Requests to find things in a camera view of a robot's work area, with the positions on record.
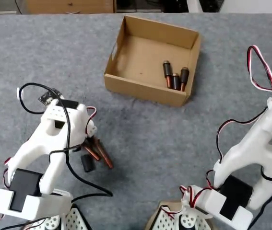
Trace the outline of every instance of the table surface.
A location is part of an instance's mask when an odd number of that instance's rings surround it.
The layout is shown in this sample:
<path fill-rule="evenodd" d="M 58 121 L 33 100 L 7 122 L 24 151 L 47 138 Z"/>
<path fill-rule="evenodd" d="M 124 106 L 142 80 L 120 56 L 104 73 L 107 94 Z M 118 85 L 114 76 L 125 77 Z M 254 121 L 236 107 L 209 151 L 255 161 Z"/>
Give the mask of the table surface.
<path fill-rule="evenodd" d="M 115 168 L 98 163 L 85 174 L 80 157 L 71 163 L 86 179 L 114 196 L 77 202 L 95 230 L 141 230 L 159 201 L 180 197 L 180 184 L 205 185 L 205 172 L 218 159 L 215 135 L 226 119 L 247 120 L 266 105 L 268 93 L 252 87 L 246 50 L 257 44 L 272 68 L 272 14 L 137 14 L 198 30 L 202 46 L 194 94 L 173 108 L 109 92 L 103 72 L 117 38 L 122 14 L 0 16 L 0 187 L 3 161 L 13 156 L 39 123 L 16 100 L 16 87 L 29 81 L 60 90 L 65 98 L 96 106 L 98 136 Z M 268 86 L 255 60 L 254 77 Z M 25 102 L 38 107 L 43 91 L 26 90 Z M 247 126 L 230 125 L 221 135 L 223 151 L 236 144 Z M 47 156 L 30 169 L 44 172 Z M 260 177 L 259 166 L 235 173 L 247 183 Z M 93 192 L 64 170 L 57 188 L 74 196 Z M 0 227 L 22 220 L 6 217 Z M 217 221 L 221 229 L 230 229 Z M 254 230 L 272 230 L 272 203 Z"/>

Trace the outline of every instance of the black cap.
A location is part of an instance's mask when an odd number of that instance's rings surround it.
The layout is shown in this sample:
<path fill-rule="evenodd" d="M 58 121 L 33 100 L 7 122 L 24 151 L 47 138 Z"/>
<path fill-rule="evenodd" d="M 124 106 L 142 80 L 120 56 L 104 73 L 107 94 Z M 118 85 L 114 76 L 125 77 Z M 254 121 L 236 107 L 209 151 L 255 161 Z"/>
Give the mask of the black cap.
<path fill-rule="evenodd" d="M 180 90 L 180 79 L 177 73 L 173 74 L 173 89 Z"/>
<path fill-rule="evenodd" d="M 163 62 L 163 67 L 164 67 L 164 75 L 165 75 L 165 77 L 172 76 L 172 69 L 171 69 L 170 62 L 169 61 L 164 61 Z"/>
<path fill-rule="evenodd" d="M 189 77 L 189 69 L 187 67 L 183 67 L 180 71 L 180 80 L 182 83 L 187 84 Z"/>
<path fill-rule="evenodd" d="M 83 169 L 85 173 L 91 172 L 95 169 L 95 164 L 91 155 L 84 154 L 81 156 L 81 160 L 83 163 Z"/>

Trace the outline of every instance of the wooden cabinet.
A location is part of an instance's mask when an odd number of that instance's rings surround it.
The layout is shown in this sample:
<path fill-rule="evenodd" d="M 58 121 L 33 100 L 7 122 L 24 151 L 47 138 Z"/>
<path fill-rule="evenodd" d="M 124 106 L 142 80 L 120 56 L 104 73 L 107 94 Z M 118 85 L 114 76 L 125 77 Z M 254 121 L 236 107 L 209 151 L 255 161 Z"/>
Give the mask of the wooden cabinet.
<path fill-rule="evenodd" d="M 113 13 L 113 0 L 26 0 L 28 12 L 40 13 Z"/>

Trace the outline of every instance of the cylindrical object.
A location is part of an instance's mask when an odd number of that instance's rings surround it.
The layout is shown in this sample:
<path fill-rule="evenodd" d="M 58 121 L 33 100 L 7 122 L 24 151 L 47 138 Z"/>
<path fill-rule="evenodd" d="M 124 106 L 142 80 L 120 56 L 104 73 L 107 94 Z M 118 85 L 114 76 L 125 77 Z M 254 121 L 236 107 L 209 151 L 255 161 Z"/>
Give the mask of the cylindrical object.
<path fill-rule="evenodd" d="M 91 172 L 95 169 L 93 158 L 89 154 L 82 155 L 81 160 L 83 163 L 83 169 L 85 173 Z"/>
<path fill-rule="evenodd" d="M 169 89 L 171 89 L 171 79 L 172 79 L 172 69 L 171 69 L 171 64 L 169 61 L 164 61 L 163 62 L 163 67 L 164 67 L 164 75 L 166 78 L 166 85 Z"/>
<path fill-rule="evenodd" d="M 98 151 L 100 152 L 100 154 L 102 155 L 102 157 L 104 158 L 105 160 L 105 163 L 108 165 L 108 167 L 110 169 L 113 168 L 113 164 L 112 164 L 112 161 L 111 159 L 109 158 L 109 155 L 108 153 L 106 152 L 103 144 L 101 143 L 100 139 L 96 138 L 95 136 L 93 136 L 93 140 L 94 140 L 94 144 L 95 146 L 97 147 Z"/>
<path fill-rule="evenodd" d="M 181 82 L 180 90 L 182 92 L 185 91 L 185 87 L 188 82 L 188 77 L 189 77 L 189 69 L 187 67 L 183 67 L 180 71 L 180 82 Z"/>
<path fill-rule="evenodd" d="M 90 148 L 90 146 L 86 143 L 83 144 L 83 148 L 87 150 L 87 152 L 97 161 L 101 160 L 101 157 L 93 150 Z"/>
<path fill-rule="evenodd" d="M 173 74 L 173 89 L 180 90 L 180 79 L 177 73 Z"/>

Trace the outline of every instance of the black cable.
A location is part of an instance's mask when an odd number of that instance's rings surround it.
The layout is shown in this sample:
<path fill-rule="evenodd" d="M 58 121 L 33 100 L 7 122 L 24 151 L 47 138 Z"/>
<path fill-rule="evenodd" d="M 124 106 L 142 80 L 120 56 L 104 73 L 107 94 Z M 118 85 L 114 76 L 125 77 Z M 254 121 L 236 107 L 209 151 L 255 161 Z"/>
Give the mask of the black cable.
<path fill-rule="evenodd" d="M 70 136 L 71 136 L 71 122 L 70 122 L 70 116 L 69 116 L 69 113 L 67 111 L 67 108 L 64 106 L 60 96 L 50 87 L 46 86 L 46 85 L 42 85 L 42 84 L 39 84 L 39 83 L 34 83 L 34 82 L 29 82 L 29 83 L 26 83 L 25 85 L 23 85 L 20 89 L 19 89 L 19 100 L 20 100 L 20 103 L 22 105 L 22 107 L 24 108 L 24 110 L 26 110 L 27 112 L 31 113 L 31 114 L 43 114 L 44 112 L 35 112 L 35 111 L 31 111 L 29 109 L 27 109 L 27 107 L 25 106 L 23 100 L 22 100 L 22 90 L 27 87 L 27 86 L 30 86 L 30 85 L 33 85 L 33 86 L 38 86 L 38 87 L 41 87 L 43 89 L 46 89 L 47 91 L 53 93 L 55 95 L 55 97 L 58 99 L 58 102 L 61 104 L 62 106 L 62 109 L 64 111 L 64 114 L 65 114 L 65 117 L 67 119 L 67 125 L 68 125 L 68 134 L 67 134 L 67 144 L 66 144 L 66 149 L 69 149 L 70 148 Z"/>
<path fill-rule="evenodd" d="M 4 171 L 3 171 L 3 175 L 2 175 L 2 179 L 3 179 L 3 184 L 6 188 L 10 188 L 10 186 L 7 184 L 6 182 L 6 177 L 5 177 L 5 174 L 6 172 L 8 171 L 8 168 L 6 168 Z"/>
<path fill-rule="evenodd" d="M 86 195 L 80 195 L 72 200 L 72 203 L 76 202 L 77 200 L 84 199 L 87 197 L 93 197 L 93 196 L 109 196 L 108 194 L 105 193 L 90 193 Z"/>
<path fill-rule="evenodd" d="M 49 153 L 49 156 L 48 156 L 48 161 L 50 162 L 50 155 L 53 154 L 53 153 L 65 152 L 65 151 L 67 151 L 67 150 L 73 150 L 73 149 L 79 148 L 79 147 L 81 147 L 81 146 L 82 146 L 82 145 L 80 144 L 80 145 L 74 145 L 74 146 L 72 146 L 72 147 L 69 147 L 68 149 L 67 149 L 67 148 L 64 148 L 64 149 L 61 149 L 61 150 L 54 150 L 54 151 L 51 151 L 51 152 Z"/>
<path fill-rule="evenodd" d="M 11 225 L 11 226 L 2 228 L 1 230 L 7 230 L 7 229 L 14 229 L 14 228 L 19 228 L 19 227 L 24 227 L 24 226 L 26 226 L 28 224 L 34 224 L 34 223 L 39 222 L 40 220 L 47 219 L 47 218 L 49 218 L 49 217 L 43 217 L 43 218 L 36 219 L 36 220 L 33 220 L 33 221 L 29 221 L 29 222 L 26 222 L 26 223 L 23 223 L 23 224 Z"/>
<path fill-rule="evenodd" d="M 20 7 L 19 7 L 19 4 L 17 4 L 17 1 L 16 1 L 16 0 L 14 0 L 14 2 L 15 2 L 15 5 L 16 5 L 16 7 L 17 7 L 17 10 L 19 11 L 20 14 L 22 14 L 21 9 L 20 9 Z"/>
<path fill-rule="evenodd" d="M 109 190 L 107 190 L 107 189 L 105 189 L 105 188 L 103 188 L 103 187 L 101 187 L 101 186 L 98 186 L 98 185 L 96 185 L 96 184 L 94 184 L 94 183 L 92 183 L 92 182 L 90 182 L 90 181 L 87 181 L 87 180 L 81 178 L 81 177 L 74 171 L 74 169 L 72 168 L 72 166 L 71 166 L 71 164 L 70 164 L 70 158 L 69 158 L 69 155 L 68 155 L 68 154 L 66 154 L 66 164 L 67 164 L 67 166 L 68 166 L 70 172 L 72 173 L 72 175 L 73 175 L 74 177 L 76 177 L 77 180 L 79 180 L 79 181 L 83 182 L 84 184 L 87 184 L 87 185 L 89 185 L 89 186 L 91 186 L 91 187 L 93 187 L 93 188 L 96 188 L 96 189 L 98 189 L 98 190 L 100 190 L 100 191 L 103 191 L 104 193 L 106 193 L 106 196 L 110 196 L 110 197 L 113 196 L 112 192 L 110 192 Z"/>
<path fill-rule="evenodd" d="M 268 78 L 268 81 L 270 82 L 270 85 L 272 86 L 272 82 L 269 78 L 269 70 L 268 70 L 268 67 L 266 66 L 265 62 L 264 62 L 264 59 L 262 59 L 260 57 L 260 54 L 258 53 L 257 49 L 255 49 L 253 46 L 249 46 L 248 47 L 248 50 L 247 50 L 247 63 L 249 63 L 249 57 L 248 57 L 248 53 L 250 52 L 250 50 L 253 49 L 255 54 L 257 55 L 257 57 L 259 58 L 261 64 L 264 66 L 264 69 L 265 69 L 265 72 L 266 72 L 266 75 L 267 75 L 267 78 Z"/>
<path fill-rule="evenodd" d="M 266 176 L 266 175 L 264 174 L 262 167 L 260 168 L 260 173 L 261 173 L 262 177 L 263 177 L 265 180 L 272 181 L 272 178 L 271 178 L 271 177 L 268 177 L 268 176 Z M 269 198 L 269 199 L 261 206 L 259 213 L 257 214 L 257 216 L 256 216 L 256 217 L 252 220 L 252 222 L 250 223 L 250 225 L 249 225 L 249 227 L 248 227 L 248 230 L 250 230 L 250 229 L 253 227 L 253 225 L 258 221 L 258 219 L 262 216 L 262 214 L 264 213 L 264 210 L 265 210 L 266 206 L 267 206 L 270 202 L 272 202 L 272 196 L 271 196 L 271 197 L 270 197 L 270 198 Z"/>
<path fill-rule="evenodd" d="M 217 131 L 217 135 L 216 135 L 216 146 L 217 146 L 217 150 L 219 152 L 219 155 L 220 155 L 220 161 L 219 163 L 221 163 L 222 159 L 223 159 L 223 155 L 222 155 L 222 152 L 219 148 L 219 134 L 220 134 L 220 131 L 222 130 L 222 128 L 229 122 L 236 122 L 236 123 L 239 123 L 239 124 L 242 124 L 242 125 L 245 125 L 245 124 L 248 124 L 248 123 L 251 123 L 253 122 L 254 120 L 256 120 L 257 118 L 259 118 L 267 109 L 268 107 L 266 106 L 259 114 L 257 114 L 255 117 L 253 117 L 252 119 L 248 120 L 248 121 L 237 121 L 235 119 L 229 119 L 229 120 L 226 120 L 224 121 L 220 127 L 218 128 L 218 131 Z"/>
<path fill-rule="evenodd" d="M 44 222 L 45 222 L 45 220 L 46 219 L 44 219 L 44 221 L 42 221 L 41 223 L 39 223 L 38 225 L 33 225 L 33 226 L 31 226 L 31 227 L 29 227 L 29 228 L 26 228 L 25 230 L 29 230 L 29 229 L 33 229 L 33 228 L 37 228 L 37 227 L 39 227 L 39 226 L 41 226 Z"/>

